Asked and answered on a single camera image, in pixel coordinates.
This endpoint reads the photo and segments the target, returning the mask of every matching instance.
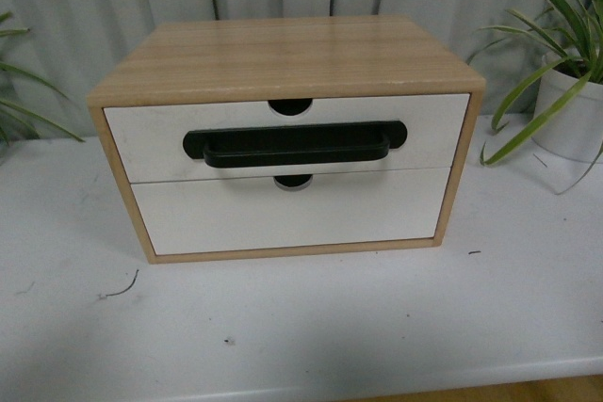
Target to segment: small stick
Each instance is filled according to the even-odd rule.
[[[108,297],[120,296],[121,294],[124,294],[124,293],[128,292],[130,289],[132,289],[132,286],[134,286],[134,283],[136,282],[136,278],[137,278],[138,275],[139,275],[139,270],[136,269],[136,274],[134,275],[134,279],[132,280],[132,282],[130,283],[130,285],[128,287],[126,287],[125,289],[123,289],[120,292],[116,292],[114,294],[107,294],[106,296],[104,296],[102,294],[99,294],[98,295],[98,299],[99,300],[105,300]]]
[[[541,159],[540,157],[538,157],[538,156],[537,156],[536,154],[534,154],[534,153],[532,153],[532,155],[533,155],[534,157],[536,157],[536,158],[539,160],[539,162],[540,162],[541,164],[543,164],[543,165],[544,165],[546,168],[548,168],[548,165],[547,165],[547,164],[546,164],[546,163],[543,161],[543,159]]]
[[[35,281],[32,281],[31,284],[29,284],[29,287],[27,289],[25,289],[24,291],[15,292],[15,296],[19,296],[21,294],[27,294],[29,291],[31,291],[32,287],[34,287],[35,283],[36,283]]]

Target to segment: spider plant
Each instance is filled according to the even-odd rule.
[[[580,0],[546,0],[548,8],[531,19],[516,9],[508,9],[516,20],[527,28],[507,25],[491,25],[481,30],[496,30],[506,35],[505,38],[492,41],[480,50],[483,51],[507,38],[525,37],[547,52],[551,51],[554,60],[539,68],[511,90],[498,106],[491,127],[495,133],[500,132],[506,122],[501,123],[505,113],[513,106],[526,88],[539,81],[547,72],[557,70],[576,78],[576,83],[568,89],[549,108],[534,117],[517,135],[493,153],[485,156],[485,143],[481,148],[482,165],[493,165],[543,128],[555,115],[563,110],[584,88],[588,82],[603,83],[603,0],[591,0],[592,8],[586,8]],[[547,18],[548,24],[541,24]],[[603,153],[603,143],[598,155],[582,176],[572,185],[577,184],[592,169],[596,160]]]
[[[12,16],[12,14],[10,13],[10,11],[0,14],[0,24],[2,24],[5,20],[10,18],[11,16]],[[14,37],[17,35],[23,35],[27,32],[29,32],[28,28],[12,28],[12,29],[4,28],[4,29],[0,29],[0,38],[10,38],[10,37]],[[11,72],[13,74],[17,74],[18,76],[26,77],[28,79],[34,80],[35,82],[42,84],[42,85],[52,89],[56,93],[60,94],[61,96],[67,98],[65,93],[63,93],[60,89],[55,87],[53,84],[48,82],[43,77],[40,77],[40,76],[38,76],[28,70],[25,70],[23,68],[8,64],[6,61],[4,61],[2,59],[2,57],[0,57],[0,70],[2,70],[3,72]],[[14,101],[11,101],[5,97],[0,96],[0,144],[2,142],[6,143],[7,145],[10,144],[8,131],[9,131],[9,129],[14,129],[13,126],[17,125],[17,124],[23,126],[24,129],[29,131],[30,134],[34,138],[40,138],[40,134],[38,133],[38,130],[30,121],[37,121],[37,122],[44,123],[48,126],[51,126],[54,129],[57,129],[58,131],[63,132],[64,134],[67,134],[68,136],[76,139],[77,141],[84,141],[82,138],[80,138],[76,134],[68,131],[63,126],[55,123],[54,121],[51,121],[51,120],[45,118],[44,116],[39,115],[39,114],[35,113],[34,111],[32,111],[28,108],[25,108],[22,105],[19,105],[18,103],[15,103]]]

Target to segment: white tabletop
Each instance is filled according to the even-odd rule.
[[[146,264],[96,138],[11,147],[0,400],[328,401],[603,373],[603,166],[562,196],[585,166],[536,145],[482,168],[487,120],[440,248],[181,265]]]

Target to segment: white drawer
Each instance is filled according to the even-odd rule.
[[[109,107],[104,112],[130,183],[193,181],[387,169],[448,168],[468,94],[315,99],[300,115],[274,112],[266,101],[202,105]],[[384,159],[308,166],[215,169],[183,149],[189,131],[333,122],[400,120],[406,142]]]
[[[135,184],[157,255],[433,237],[449,169]]]

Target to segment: black handle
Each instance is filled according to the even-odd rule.
[[[360,162],[383,159],[402,146],[401,121],[191,131],[183,147],[217,169]]]

